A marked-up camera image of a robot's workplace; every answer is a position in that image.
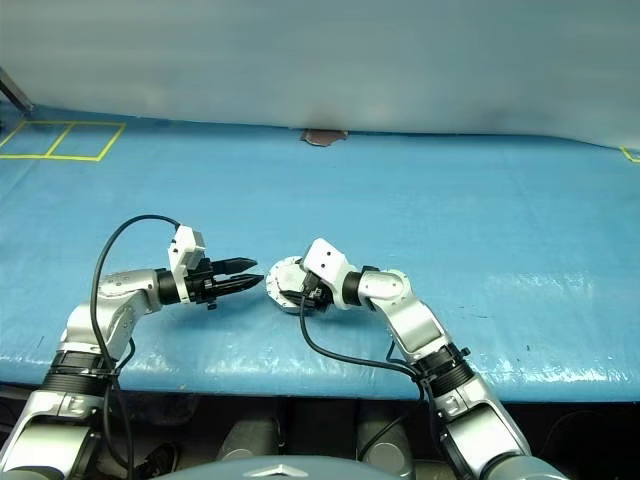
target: black cable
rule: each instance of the black cable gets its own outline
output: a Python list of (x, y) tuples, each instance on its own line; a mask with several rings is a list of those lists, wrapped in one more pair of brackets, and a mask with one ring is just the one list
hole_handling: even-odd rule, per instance
[[(319, 354), (324, 355), (325, 357), (329, 357), (333, 360), (337, 360), (339, 362), (351, 363), (354, 365), (360, 365), (365, 367), (383, 368), (386, 370), (392, 370), (392, 371), (407, 375), (418, 386), (418, 391), (420, 392), (420, 397), (418, 398), (418, 402), (422, 403), (422, 401), (424, 400), (424, 388), (422, 387), (422, 383), (420, 382), (420, 377), (418, 375), (418, 372), (416, 372), (406, 362), (403, 362), (402, 360), (398, 360), (397, 363), (396, 362), (385, 363), (385, 362), (378, 362), (375, 360), (368, 360), (364, 358), (349, 357), (347, 355), (342, 355), (340, 353), (332, 352), (316, 344), (311, 339), (311, 337), (309, 336), (309, 332), (307, 331), (307, 323), (304, 317), (304, 304), (306, 300), (307, 300), (307, 295), (303, 292), (302, 298), (300, 299), (299, 317), (300, 317), (300, 330), (302, 331), (302, 336), (304, 337), (304, 340), (307, 342), (307, 345), (309, 345), (313, 350), (315, 350)], [(393, 345), (394, 344), (392, 342), (391, 347), (387, 352), (387, 357), (390, 357), (391, 354), (393, 353)], [(375, 442), (377, 442), (385, 433), (387, 433), (393, 427), (395, 427), (396, 425), (404, 421), (406, 418), (408, 418), (411, 414), (413, 414), (419, 406), (420, 405), (417, 405), (415, 408), (412, 408), (407, 412), (405, 412), (404, 414), (400, 415), (395, 420), (390, 422), (388, 425), (383, 427), (373, 437), (371, 437), (369, 441), (364, 445), (364, 447), (362, 447), (362, 449), (360, 449), (360, 451), (358, 452), (358, 460), (362, 461), (367, 451), (371, 448), (371, 446)]]
[[(387, 351), (387, 355), (385, 357), (387, 362), (396, 363), (399, 365), (406, 365), (407, 367), (411, 368), (411, 366), (408, 365), (407, 362), (405, 362), (404, 360), (391, 358), (391, 354), (393, 353), (395, 346), (396, 346), (395, 341), (391, 340), (391, 345), (389, 346), (389, 350)], [(417, 376), (421, 376), (420, 372), (418, 372), (417, 370), (414, 370), (414, 371)], [(426, 385), (426, 389), (423, 388), (421, 385), (418, 388), (421, 388), (423, 390), (421, 394), (424, 394), (424, 390), (426, 390), (427, 399), (429, 402), (429, 433), (431, 434), (431, 441), (433, 442), (433, 445), (435, 446), (436, 450), (440, 451), (440, 439), (438, 438), (439, 437), (438, 436), (438, 414), (436, 413), (436, 409), (434, 408), (435, 402), (433, 399), (433, 391), (431, 390), (431, 385), (429, 384), (428, 381), (425, 381), (424, 384)]]
[[(93, 272), (93, 280), (91, 282), (91, 298), (89, 303), (89, 314), (91, 316), (91, 328), (93, 329), (93, 334), (96, 337), (96, 341), (100, 347), (100, 353), (102, 354), (103, 363), (106, 367), (106, 370), (112, 373), (111, 375), (111, 386), (113, 387), (113, 391), (116, 396), (116, 400), (120, 406), (120, 412), (122, 413), (122, 421), (124, 423), (124, 431), (126, 437), (127, 444), (127, 479), (134, 480), (134, 452), (133, 452), (133, 435), (131, 433), (131, 423), (129, 421), (129, 412), (127, 410), (127, 406), (124, 401), (124, 397), (122, 395), (122, 390), (120, 389), (120, 382), (118, 381), (118, 377), (116, 375), (116, 367), (111, 355), (109, 355), (109, 350), (107, 349), (107, 345), (104, 341), (104, 337), (102, 336), (102, 332), (100, 331), (100, 326), (98, 325), (97, 318), (97, 305), (98, 305), (98, 285), (100, 284), (100, 277), (102, 276), (102, 267), (104, 266), (104, 262), (107, 258), (109, 250), (113, 246), (116, 239), (120, 236), (120, 234), (131, 224), (139, 222), (141, 220), (162, 220), (172, 224), (176, 229), (180, 226), (180, 223), (173, 220), (169, 217), (164, 217), (162, 215), (138, 215), (137, 217), (130, 218), (122, 225), (120, 225), (109, 237), (107, 242), (105, 243), (102, 252), (100, 252), (100, 256), (98, 257), (98, 261), (96, 263), (96, 268)], [(106, 430), (109, 430), (109, 415), (108, 413), (104, 417), (107, 421)]]
[(133, 341), (133, 338), (130, 338), (129, 354), (126, 357), (124, 357), (124, 360), (120, 362), (120, 365), (118, 365), (118, 370), (122, 371), (122, 369), (127, 366), (127, 363), (129, 363), (129, 361), (133, 358), (135, 354), (136, 354), (136, 342)]
[(360, 365), (363, 367), (373, 367), (373, 368), (384, 368), (385, 370), (393, 370), (395, 372), (400, 372), (405, 375), (408, 375), (412, 379), (415, 377), (415, 373), (405, 366), (389, 364), (385, 362), (378, 362), (376, 360), (369, 360), (365, 358), (357, 358), (357, 357), (349, 357), (347, 355), (342, 355), (340, 353), (335, 353), (325, 348), (322, 348), (320, 345), (316, 344), (311, 337), (309, 336), (309, 332), (307, 330), (307, 322), (304, 317), (304, 302), (306, 301), (307, 296), (303, 295), (300, 303), (300, 330), (302, 331), (302, 336), (304, 337), (305, 342), (320, 355), (324, 355), (325, 357), (332, 358), (333, 360), (337, 360), (339, 362), (351, 363), (354, 365)]
[(103, 400), (103, 407), (102, 407), (102, 433), (104, 435), (104, 441), (105, 444), (107, 445), (107, 450), (109, 450), (109, 453), (111, 454), (111, 458), (113, 458), (113, 460), (120, 465), (122, 468), (127, 469), (128, 463), (127, 460), (124, 460), (120, 454), (118, 453), (118, 451), (115, 448), (115, 445), (113, 443), (113, 436), (111, 435), (111, 422), (109, 421), (110, 418), (110, 405), (109, 403), (111, 402), (111, 385), (107, 385), (107, 388), (104, 392), (104, 400)]
[(558, 430), (561, 424), (565, 423), (570, 418), (575, 418), (580, 415), (595, 415), (595, 416), (605, 417), (605, 415), (601, 412), (596, 412), (594, 410), (585, 410), (585, 409), (576, 410), (575, 412), (569, 412), (569, 413), (565, 413), (564, 415), (561, 415), (559, 418), (556, 419), (555, 422), (553, 422), (553, 425), (549, 429), (549, 432), (547, 433), (547, 436), (544, 439), (542, 447), (540, 448), (540, 451), (536, 454), (536, 456), (543, 458), (543, 456), (546, 454), (547, 448), (551, 444), (551, 440), (553, 439), (554, 434), (556, 433), (556, 431)]
[[(119, 371), (122, 371), (122, 369), (127, 365), (127, 363), (129, 363), (129, 361), (133, 358), (135, 353), (136, 353), (136, 343), (133, 341), (133, 338), (130, 338), (129, 354), (118, 365)], [(105, 390), (105, 393), (104, 393), (103, 402), (104, 403), (102, 407), (102, 425), (103, 425), (104, 440), (105, 440), (105, 443), (107, 444), (107, 450), (109, 450), (109, 453), (111, 454), (111, 458), (113, 458), (113, 460), (122, 468), (126, 469), (127, 462), (120, 456), (120, 454), (116, 450), (115, 444), (113, 442), (113, 436), (111, 434), (111, 425), (109, 421), (109, 418), (110, 418), (109, 415), (111, 412), (111, 404), (110, 404), (111, 403), (111, 385), (107, 385), (107, 389)]]
[(395, 420), (390, 422), (387, 426), (382, 428), (378, 433), (376, 433), (373, 437), (371, 437), (369, 441), (365, 443), (364, 446), (358, 452), (358, 461), (361, 462), (364, 459), (364, 456), (369, 451), (369, 449), (378, 440), (380, 440), (389, 430), (391, 430), (393, 427), (395, 427), (399, 423), (404, 422), (407, 418), (409, 418), (411, 415), (417, 412), (420, 407), (422, 407), (422, 402), (424, 401), (424, 388), (422, 387), (420, 382), (416, 382), (416, 385), (418, 386), (418, 391), (420, 392), (420, 396), (418, 397), (418, 400), (417, 400), (418, 404), (415, 407), (410, 408), (409, 410), (404, 412), (402, 415), (398, 416)]

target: floor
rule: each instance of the floor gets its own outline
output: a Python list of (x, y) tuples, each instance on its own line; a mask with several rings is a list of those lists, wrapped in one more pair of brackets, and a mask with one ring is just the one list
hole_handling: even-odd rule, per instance
[[(386, 402), (397, 412), (411, 403)], [(178, 441), (184, 469), (212, 462), (233, 424), (248, 412), (273, 412), (280, 420), (283, 453), (353, 458), (355, 415), (361, 403), (339, 399), (213, 397), (129, 394), (136, 461), (161, 443)], [(0, 435), (15, 419), (21, 401), (0, 403)], [(632, 404), (511, 404), (508, 409), (532, 451), (573, 480), (636, 478), (640, 410)], [(428, 440), (426, 408), (405, 422), (417, 480), (453, 480)], [(122, 475), (106, 452), (99, 468)]]

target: white backdrop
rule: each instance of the white backdrop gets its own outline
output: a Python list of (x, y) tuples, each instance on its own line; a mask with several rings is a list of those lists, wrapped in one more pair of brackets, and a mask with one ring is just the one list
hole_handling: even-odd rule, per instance
[(640, 148), (637, 0), (0, 0), (36, 103)]

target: black connector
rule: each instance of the black connector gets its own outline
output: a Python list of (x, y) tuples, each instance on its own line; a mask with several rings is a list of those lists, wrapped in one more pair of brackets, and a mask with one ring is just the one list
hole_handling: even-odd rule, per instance
[(473, 370), (464, 359), (469, 353), (468, 348), (460, 351), (450, 343), (416, 364), (425, 381), (429, 382), (434, 397), (455, 390), (473, 378)]
[(158, 298), (163, 305), (180, 302), (180, 295), (173, 274), (164, 268), (156, 270), (158, 274)]
[[(365, 272), (379, 272), (380, 269), (378, 267), (372, 267), (370, 265), (365, 265), (362, 267), (362, 271), (360, 272), (349, 272), (344, 277), (344, 282), (342, 283), (342, 299), (344, 303), (347, 305), (355, 305), (360, 306), (362, 303), (360, 302), (360, 297), (358, 295), (358, 290), (360, 288), (360, 280), (362, 280), (362, 274)], [(365, 303), (369, 310), (374, 310), (375, 308), (371, 303), (370, 299), (365, 299)]]
[(111, 372), (105, 370), (102, 355), (58, 352), (40, 389), (101, 397), (109, 382)]
[(308, 272), (302, 282), (302, 292), (281, 290), (280, 293), (290, 302), (300, 305), (304, 298), (304, 308), (324, 312), (333, 303), (333, 294), (329, 287), (315, 273)]

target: blue table surface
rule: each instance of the blue table surface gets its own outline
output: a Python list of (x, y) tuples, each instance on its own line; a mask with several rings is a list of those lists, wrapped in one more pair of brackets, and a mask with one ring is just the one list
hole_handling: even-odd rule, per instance
[[(19, 119), (3, 115), (11, 131)], [(160, 213), (200, 230), (214, 259), (255, 258), (257, 273), (318, 236), (357, 266), (403, 270), (504, 400), (640, 400), (640, 165), (618, 150), (371, 134), (318, 148), (282, 128), (40, 116), (127, 127), (99, 163), (0, 160), (0, 381), (42, 381), (106, 238)], [(25, 129), (0, 154), (46, 150), (50, 133)], [(60, 148), (95, 155), (109, 135), (80, 129)], [(133, 227), (105, 271), (166, 267), (171, 235), (159, 222)], [(332, 309), (309, 329), (376, 359), (390, 340), (365, 310)], [(212, 312), (166, 307), (134, 336), (128, 389), (417, 395), (403, 376), (311, 351), (263, 284)]]

